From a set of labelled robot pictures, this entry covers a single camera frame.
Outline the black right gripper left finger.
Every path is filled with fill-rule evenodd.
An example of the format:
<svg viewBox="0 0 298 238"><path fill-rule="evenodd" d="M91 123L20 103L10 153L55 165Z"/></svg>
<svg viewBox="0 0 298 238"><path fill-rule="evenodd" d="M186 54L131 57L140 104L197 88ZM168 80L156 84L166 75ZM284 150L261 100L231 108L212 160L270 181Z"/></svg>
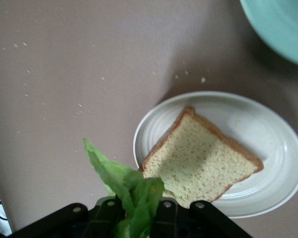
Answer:
<svg viewBox="0 0 298 238"><path fill-rule="evenodd" d="M112 238L125 211L116 197L104 197L94 208L70 204L14 232L13 238Z"/></svg>

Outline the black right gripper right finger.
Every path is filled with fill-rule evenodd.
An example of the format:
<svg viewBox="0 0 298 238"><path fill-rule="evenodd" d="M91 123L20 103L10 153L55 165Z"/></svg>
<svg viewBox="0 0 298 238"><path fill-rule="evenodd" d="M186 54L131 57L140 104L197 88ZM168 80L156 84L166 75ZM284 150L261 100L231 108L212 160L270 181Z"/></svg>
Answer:
<svg viewBox="0 0 298 238"><path fill-rule="evenodd" d="M151 237L249 238L251 235L209 202L195 201L186 209L174 199L162 199Z"/></svg>

